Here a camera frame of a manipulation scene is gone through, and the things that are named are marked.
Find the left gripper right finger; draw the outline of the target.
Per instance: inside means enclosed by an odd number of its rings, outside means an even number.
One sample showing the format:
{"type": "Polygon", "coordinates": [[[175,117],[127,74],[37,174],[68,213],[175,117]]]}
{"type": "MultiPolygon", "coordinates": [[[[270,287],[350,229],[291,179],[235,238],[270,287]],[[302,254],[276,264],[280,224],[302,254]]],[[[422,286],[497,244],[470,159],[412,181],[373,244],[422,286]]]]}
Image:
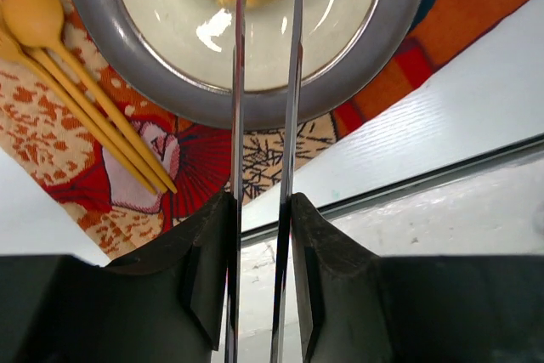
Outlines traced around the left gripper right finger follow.
{"type": "Polygon", "coordinates": [[[292,250],[303,361],[392,361],[377,255],[326,221],[302,193],[292,198],[292,250]]]}

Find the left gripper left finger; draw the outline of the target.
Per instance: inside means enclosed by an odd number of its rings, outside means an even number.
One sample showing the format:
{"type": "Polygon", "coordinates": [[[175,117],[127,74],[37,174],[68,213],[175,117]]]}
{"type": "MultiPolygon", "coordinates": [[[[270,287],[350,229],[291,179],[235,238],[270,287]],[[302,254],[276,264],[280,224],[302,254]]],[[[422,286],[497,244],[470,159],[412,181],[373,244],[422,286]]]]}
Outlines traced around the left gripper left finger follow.
{"type": "Polygon", "coordinates": [[[181,224],[105,267],[128,302],[108,320],[107,334],[120,341],[109,361],[210,361],[220,343],[233,207],[230,194],[217,193],[181,224]]]}

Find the metal tongs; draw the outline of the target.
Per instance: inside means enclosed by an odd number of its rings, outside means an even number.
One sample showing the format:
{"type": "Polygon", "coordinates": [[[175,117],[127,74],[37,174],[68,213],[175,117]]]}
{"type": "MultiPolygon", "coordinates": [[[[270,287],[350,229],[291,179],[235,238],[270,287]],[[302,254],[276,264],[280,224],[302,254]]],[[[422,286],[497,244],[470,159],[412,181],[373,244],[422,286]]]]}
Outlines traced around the metal tongs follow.
{"type": "MultiPolygon", "coordinates": [[[[233,49],[232,158],[230,192],[235,201],[235,232],[228,255],[227,317],[224,360],[238,361],[241,280],[241,216],[243,199],[243,140],[245,98],[245,9],[247,0],[235,0],[233,49]]],[[[286,310],[286,278],[292,219],[292,185],[297,147],[298,107],[303,62],[303,0],[294,0],[292,40],[286,95],[285,138],[280,182],[279,225],[275,260],[274,308],[269,360],[283,361],[286,310]]]]}

